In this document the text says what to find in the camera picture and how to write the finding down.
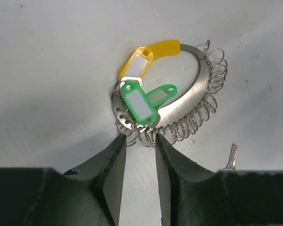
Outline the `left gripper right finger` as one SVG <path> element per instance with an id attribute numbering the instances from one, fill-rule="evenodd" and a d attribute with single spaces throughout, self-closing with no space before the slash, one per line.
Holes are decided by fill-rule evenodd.
<path id="1" fill-rule="evenodd" d="M 155 141 L 164 226 L 283 226 L 283 171 L 212 172 Z"/>

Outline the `metal keyring with yellow handle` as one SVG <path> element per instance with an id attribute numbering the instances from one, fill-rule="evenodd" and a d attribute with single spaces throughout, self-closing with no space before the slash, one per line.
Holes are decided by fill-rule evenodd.
<path id="1" fill-rule="evenodd" d="M 203 122 L 209 120 L 210 115 L 216 112 L 215 94 L 224 86 L 228 63 L 224 50 L 210 50 L 209 46 L 210 43 L 206 42 L 204 49 L 200 50 L 191 45 L 181 44 L 178 40 L 164 40 L 148 46 L 154 55 L 153 62 L 185 51 L 192 54 L 197 63 L 195 79 L 188 89 L 181 95 L 177 93 L 175 97 L 158 107 L 160 119 L 154 128 L 138 124 L 121 96 L 120 88 L 125 81 L 137 81 L 144 90 L 142 78 L 123 77 L 121 81 L 117 81 L 111 92 L 111 105 L 116 117 L 117 132 L 125 133 L 129 137 L 128 146 L 141 142 L 145 147 L 154 147 L 157 134 L 167 138 L 171 144 L 182 141 L 195 134 Z"/>

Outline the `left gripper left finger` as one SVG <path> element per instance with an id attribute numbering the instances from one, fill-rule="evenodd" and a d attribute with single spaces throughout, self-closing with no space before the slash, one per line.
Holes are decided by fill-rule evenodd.
<path id="1" fill-rule="evenodd" d="M 59 173 L 52 168 L 0 168 L 0 226 L 117 226 L 126 138 Z"/>

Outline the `green tag key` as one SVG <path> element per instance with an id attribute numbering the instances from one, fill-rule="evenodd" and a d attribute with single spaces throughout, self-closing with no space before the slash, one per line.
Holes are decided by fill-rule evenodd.
<path id="1" fill-rule="evenodd" d="M 173 84 L 166 84 L 148 92 L 146 96 L 154 107 L 158 107 L 175 97 L 176 94 L 177 87 Z"/>
<path id="2" fill-rule="evenodd" d="M 161 91 L 160 87 L 145 93 L 137 81 L 129 80 L 123 82 L 120 90 L 134 120 L 142 126 L 154 128 L 160 119 L 158 116 L 158 107 L 161 105 L 158 95 Z"/>

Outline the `yellow tag key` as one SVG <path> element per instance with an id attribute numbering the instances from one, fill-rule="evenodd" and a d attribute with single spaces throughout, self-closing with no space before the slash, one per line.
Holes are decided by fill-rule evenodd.
<path id="1" fill-rule="evenodd" d="M 123 77 L 142 78 L 153 63 L 153 59 L 154 55 L 149 47 L 138 47 L 132 53 L 129 60 L 119 69 L 118 80 L 121 81 Z"/>

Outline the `red tag key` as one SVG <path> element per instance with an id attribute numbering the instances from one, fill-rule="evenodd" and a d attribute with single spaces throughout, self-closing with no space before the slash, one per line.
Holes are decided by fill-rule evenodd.
<path id="1" fill-rule="evenodd" d="M 222 169 L 222 171 L 235 171 L 236 170 L 236 155 L 237 155 L 237 145 L 235 143 L 232 144 L 230 156 L 228 160 L 227 166 Z"/>

